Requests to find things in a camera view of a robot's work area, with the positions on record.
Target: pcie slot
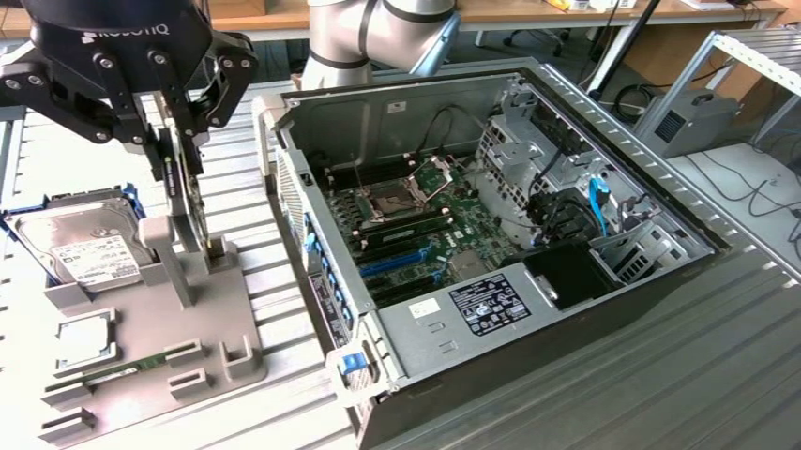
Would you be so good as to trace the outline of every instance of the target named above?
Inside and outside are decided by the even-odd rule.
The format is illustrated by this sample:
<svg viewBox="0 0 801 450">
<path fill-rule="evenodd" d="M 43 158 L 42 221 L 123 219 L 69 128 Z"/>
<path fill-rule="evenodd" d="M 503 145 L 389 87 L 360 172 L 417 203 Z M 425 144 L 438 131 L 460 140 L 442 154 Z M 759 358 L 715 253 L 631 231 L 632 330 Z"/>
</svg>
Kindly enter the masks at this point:
<svg viewBox="0 0 801 450">
<path fill-rule="evenodd" d="M 413 265 L 421 263 L 429 258 L 429 253 L 432 251 L 433 244 L 429 244 L 426 248 L 421 248 L 408 255 L 398 256 L 392 258 L 390 260 L 378 262 L 374 265 L 369 265 L 364 267 L 360 271 L 362 277 L 372 277 L 374 275 L 384 274 L 390 270 L 398 269 L 401 267 L 406 267 L 408 265 Z"/>
</svg>

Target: blue latch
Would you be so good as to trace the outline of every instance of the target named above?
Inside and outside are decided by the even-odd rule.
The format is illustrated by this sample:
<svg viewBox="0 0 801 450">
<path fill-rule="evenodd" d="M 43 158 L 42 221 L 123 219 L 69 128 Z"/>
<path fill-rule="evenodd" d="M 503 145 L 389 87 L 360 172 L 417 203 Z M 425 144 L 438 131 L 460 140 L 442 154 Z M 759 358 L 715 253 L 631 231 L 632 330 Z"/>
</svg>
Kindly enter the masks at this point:
<svg viewBox="0 0 801 450">
<path fill-rule="evenodd" d="M 591 180 L 591 206 L 592 211 L 599 218 L 599 222 L 601 222 L 601 231 L 605 236 L 609 236 L 607 231 L 607 220 L 604 219 L 604 213 L 601 212 L 601 208 L 611 200 L 611 185 L 608 185 L 604 178 L 593 177 Z"/>
<path fill-rule="evenodd" d="M 306 241 L 304 241 L 304 249 L 308 253 L 314 250 L 314 244 L 317 244 L 317 234 L 310 232 L 310 235 L 306 236 Z"/>
<path fill-rule="evenodd" d="M 340 362 L 340 373 L 348 375 L 368 367 L 368 357 L 362 352 L 348 354 Z"/>
<path fill-rule="evenodd" d="M 146 218 L 146 208 L 142 205 L 142 202 L 139 202 L 139 190 L 137 189 L 137 186 L 133 183 L 127 183 L 126 186 L 123 187 L 123 193 L 129 196 L 131 204 L 134 206 L 134 213 L 137 214 L 138 218 Z"/>
</svg>

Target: motherboard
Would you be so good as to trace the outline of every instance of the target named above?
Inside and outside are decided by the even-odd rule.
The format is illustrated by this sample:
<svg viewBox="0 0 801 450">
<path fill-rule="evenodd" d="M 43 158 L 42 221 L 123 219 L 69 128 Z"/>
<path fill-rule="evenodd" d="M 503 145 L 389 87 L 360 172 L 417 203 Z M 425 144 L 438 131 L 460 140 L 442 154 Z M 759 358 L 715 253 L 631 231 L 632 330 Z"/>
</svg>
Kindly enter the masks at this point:
<svg viewBox="0 0 801 450">
<path fill-rule="evenodd" d="M 381 308 L 496 270 L 521 250 L 499 227 L 501 217 L 478 199 L 469 182 L 476 169 L 440 156 L 413 167 L 409 175 L 329 196 Z"/>
</svg>

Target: black wire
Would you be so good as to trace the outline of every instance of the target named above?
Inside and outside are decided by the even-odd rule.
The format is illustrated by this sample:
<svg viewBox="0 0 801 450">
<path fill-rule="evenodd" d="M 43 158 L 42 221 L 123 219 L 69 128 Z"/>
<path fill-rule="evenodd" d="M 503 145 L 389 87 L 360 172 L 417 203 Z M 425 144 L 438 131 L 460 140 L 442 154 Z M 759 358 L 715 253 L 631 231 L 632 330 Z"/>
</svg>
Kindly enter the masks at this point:
<svg viewBox="0 0 801 450">
<path fill-rule="evenodd" d="M 533 195 L 532 191 L 535 190 L 535 186 L 543 180 L 543 178 L 549 174 L 549 172 L 552 171 L 553 166 L 556 166 L 556 163 L 560 160 L 561 156 L 563 156 L 563 147 L 560 146 L 560 147 L 557 147 L 557 151 L 553 154 L 553 157 L 551 158 L 551 161 L 547 164 L 547 167 L 543 168 L 543 171 L 540 171 L 540 173 L 531 180 L 531 185 L 529 185 L 529 197 L 531 197 L 531 201 L 532 201 L 532 195 Z"/>
<path fill-rule="evenodd" d="M 731 63 L 725 63 L 724 66 L 716 68 L 712 72 L 709 72 L 705 75 L 701 75 L 700 77 L 696 77 L 691 80 L 691 83 L 695 82 L 700 82 L 701 80 L 708 79 L 711 76 L 713 76 L 717 72 L 720 72 L 723 69 L 725 69 L 728 66 L 731 65 Z M 624 97 L 631 94 L 632 92 L 639 92 L 640 94 L 644 95 L 644 98 L 647 100 L 647 105 L 652 102 L 653 98 L 656 97 L 656 93 L 653 92 L 653 89 L 660 89 L 664 87 L 672 87 L 673 83 L 671 84 L 645 84 L 645 83 L 640 83 L 640 84 L 631 84 L 628 86 L 624 86 L 624 88 L 619 91 L 617 93 L 617 97 L 615 98 L 615 102 L 612 104 L 612 114 L 621 119 L 621 121 L 624 121 L 628 124 L 635 124 L 637 122 L 637 120 L 640 119 L 640 114 L 629 114 L 628 112 L 624 112 Z"/>
<path fill-rule="evenodd" d="M 591 51 L 588 52 L 588 60 L 585 61 L 585 65 L 581 67 L 581 71 L 579 72 L 579 80 L 576 80 L 576 83 L 581 83 L 583 81 L 585 81 L 585 70 L 588 69 L 588 66 L 591 65 L 592 54 L 596 51 L 596 49 L 599 48 L 599 42 L 601 42 L 601 39 L 604 38 L 605 33 L 608 31 L 611 31 L 612 19 L 615 18 L 615 13 L 617 12 L 617 7 L 620 6 L 620 4 L 621 4 L 621 0 L 617 0 L 615 2 L 615 7 L 612 8 L 611 18 L 607 20 L 607 25 L 604 26 L 604 28 L 601 30 L 597 31 L 597 33 L 600 33 L 599 39 L 593 42 L 593 44 L 591 46 Z M 608 39 L 607 45 L 612 45 L 612 33 L 611 33 L 611 38 Z"/>
<path fill-rule="evenodd" d="M 729 172 L 735 173 L 740 179 L 743 180 L 743 182 L 747 184 L 747 186 L 752 189 L 756 189 L 756 187 L 753 187 L 752 183 L 749 183 L 749 180 L 747 179 L 747 177 L 743 175 L 741 172 L 739 172 L 737 170 L 735 170 L 732 167 L 729 167 L 728 165 L 725 165 L 723 162 L 720 162 L 719 160 L 713 159 L 712 156 L 707 153 L 707 152 L 701 152 L 701 155 L 704 155 L 709 161 L 712 161 L 712 163 L 715 163 L 717 166 L 723 167 L 724 169 L 727 169 Z M 760 195 L 760 197 L 763 197 L 766 200 L 768 200 L 771 203 L 774 203 L 776 206 L 782 206 L 782 203 L 778 202 L 775 199 L 772 199 L 768 195 L 766 195 L 764 193 L 759 192 L 757 189 L 757 193 Z"/>
<path fill-rule="evenodd" d="M 760 189 L 763 188 L 763 186 L 766 186 L 768 184 L 768 180 L 766 180 L 763 182 L 763 184 L 757 187 L 756 192 L 760 191 Z M 779 211 L 782 211 L 783 209 L 791 209 L 794 206 L 796 206 L 798 204 L 801 204 L 801 201 L 799 202 L 794 202 L 794 203 L 788 203 L 788 204 L 780 204 L 778 207 L 775 207 L 772 210 L 766 211 L 764 213 L 755 213 L 753 212 L 753 199 L 756 198 L 756 195 L 753 197 L 751 197 L 749 200 L 749 214 L 752 216 L 755 216 L 756 218 L 763 218 L 764 216 L 768 216 L 774 213 L 778 213 Z"/>
<path fill-rule="evenodd" d="M 589 209 L 589 207 L 587 205 L 580 203 L 576 199 L 571 199 L 571 198 L 561 198 L 557 201 L 557 203 L 553 205 L 553 208 L 552 208 L 551 214 L 549 214 L 549 218 L 547 219 L 545 223 L 543 224 L 544 234 L 548 237 L 552 237 L 552 225 L 553 225 L 553 221 L 556 220 L 556 217 L 559 215 L 560 206 L 563 206 L 563 204 L 569 204 L 576 209 L 579 209 L 579 212 L 585 216 L 585 219 L 588 220 L 588 222 L 596 229 L 596 232 L 600 234 L 603 232 L 603 230 L 601 230 L 601 225 L 599 224 L 599 217 L 596 217 L 596 214 L 593 213 L 593 211 Z"/>
<path fill-rule="evenodd" d="M 429 127 L 426 128 L 426 133 L 424 134 L 424 140 L 421 141 L 420 145 L 414 149 L 414 156 L 416 157 L 420 157 L 420 154 L 424 151 L 424 148 L 426 148 L 426 141 L 429 140 L 429 136 L 432 135 L 432 129 L 434 128 L 434 124 L 437 123 L 437 119 L 440 118 L 440 116 L 445 112 L 448 112 L 450 114 L 450 124 L 449 124 L 449 130 L 448 130 L 448 132 L 445 134 L 445 137 L 444 137 L 444 143 L 445 143 L 445 139 L 448 139 L 449 135 L 452 134 L 453 112 L 452 112 L 452 106 L 446 106 L 446 107 L 441 108 L 440 111 L 437 111 L 437 114 L 434 115 L 434 118 L 429 122 Z"/>
<path fill-rule="evenodd" d="M 756 5 L 756 2 L 753 2 L 753 0 L 749 0 L 749 5 L 753 9 L 756 9 L 756 13 L 757 13 L 756 20 L 759 22 L 762 22 L 763 21 L 763 9 L 760 9 L 760 7 Z"/>
<path fill-rule="evenodd" d="M 764 193 L 760 192 L 760 190 L 763 189 L 763 187 L 768 184 L 768 180 L 763 181 L 763 183 L 760 183 L 760 186 L 753 187 L 752 183 L 748 182 L 748 180 L 745 180 L 745 177 L 743 176 L 743 173 L 740 173 L 739 171 L 736 171 L 733 168 L 724 166 L 720 162 L 716 162 L 715 159 L 711 158 L 712 162 L 716 162 L 716 164 L 721 167 L 724 167 L 725 169 L 729 169 L 731 171 L 733 171 L 735 173 L 737 173 L 737 175 L 740 175 L 741 179 L 744 180 L 744 182 L 747 183 L 747 185 L 751 188 L 751 192 L 744 195 L 743 197 L 731 197 L 720 188 L 720 186 L 717 186 L 717 184 L 712 181 L 712 178 L 707 175 L 707 172 L 704 172 L 704 170 L 701 169 L 701 167 L 699 166 L 699 164 L 696 163 L 696 161 L 692 160 L 691 156 L 685 156 L 685 158 L 688 159 L 688 161 L 692 163 L 692 165 L 695 166 L 696 170 L 701 173 L 701 175 L 704 175 L 704 178 L 707 178 L 707 180 L 711 182 L 712 187 L 715 188 L 715 190 L 717 190 L 717 193 L 721 194 L 721 197 L 724 197 L 727 200 L 729 200 L 731 202 L 740 202 L 745 199 L 748 199 L 751 197 L 749 200 L 749 214 L 756 217 L 756 218 L 762 218 L 770 214 L 774 214 L 779 211 L 782 211 L 783 209 L 791 209 L 794 206 L 801 204 L 801 201 L 799 202 L 794 202 L 794 203 L 788 203 L 788 204 L 783 204 L 779 203 L 775 199 L 772 199 L 768 195 L 766 195 Z M 770 211 L 766 211 L 763 213 L 755 213 L 753 212 L 753 199 L 757 197 L 757 195 L 760 197 L 763 197 L 764 199 L 767 199 L 771 203 L 774 203 L 776 205 L 776 208 L 774 208 Z"/>
<path fill-rule="evenodd" d="M 689 155 L 685 155 L 685 158 L 688 159 L 688 161 L 691 162 L 691 164 L 695 166 L 696 170 L 701 173 L 701 175 L 704 176 L 704 178 L 707 178 L 707 181 L 711 182 L 712 187 L 715 188 L 715 190 L 717 190 L 717 193 L 721 194 L 721 197 L 724 197 L 731 202 L 740 202 L 741 200 L 748 199 L 757 192 L 756 189 L 752 189 L 751 192 L 747 195 L 744 195 L 743 197 L 731 197 L 727 194 L 727 192 L 724 192 L 724 190 L 720 188 L 720 186 L 717 186 L 717 184 L 712 181 L 711 176 L 707 175 L 707 172 L 704 172 L 704 170 L 701 169 L 701 166 L 699 166 L 699 164 L 696 163 L 696 161 L 692 160 L 692 157 Z"/>
<path fill-rule="evenodd" d="M 796 250 L 796 257 L 799 260 L 801 260 L 801 219 L 799 219 L 796 226 L 792 228 L 788 242 L 792 244 L 792 247 Z"/>
<path fill-rule="evenodd" d="M 743 13 L 743 22 L 745 22 L 745 21 L 748 20 L 748 19 L 747 19 L 747 9 L 745 9 L 744 7 L 741 7 L 740 5 L 737 5 L 736 3 L 732 3 L 732 5 L 733 5 L 733 6 L 735 6 L 737 9 L 740 9 L 740 12 Z"/>
</svg>

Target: metal frame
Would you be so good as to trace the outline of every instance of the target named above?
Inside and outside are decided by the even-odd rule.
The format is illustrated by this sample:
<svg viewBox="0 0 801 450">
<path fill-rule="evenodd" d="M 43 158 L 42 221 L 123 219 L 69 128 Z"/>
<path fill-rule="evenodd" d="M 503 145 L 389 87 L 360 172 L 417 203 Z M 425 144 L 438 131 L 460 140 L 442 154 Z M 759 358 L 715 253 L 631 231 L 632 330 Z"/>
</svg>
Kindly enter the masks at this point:
<svg viewBox="0 0 801 450">
<path fill-rule="evenodd" d="M 801 57 L 799 57 L 799 52 L 801 51 L 801 32 L 792 28 L 729 32 L 715 31 L 701 44 L 688 67 L 685 67 L 673 84 L 673 88 L 665 95 L 663 102 L 656 106 L 653 114 L 637 124 L 635 132 L 639 137 L 647 136 L 656 130 L 668 115 L 676 98 L 688 89 L 692 77 L 707 64 L 716 49 L 749 66 L 796 95 L 796 98 L 791 99 L 766 123 L 766 126 L 757 133 L 757 139 L 768 133 L 784 114 L 791 110 L 798 101 L 798 96 L 801 96 Z M 725 76 L 724 74 L 716 77 L 711 81 L 708 88 L 713 89 L 723 82 Z"/>
</svg>

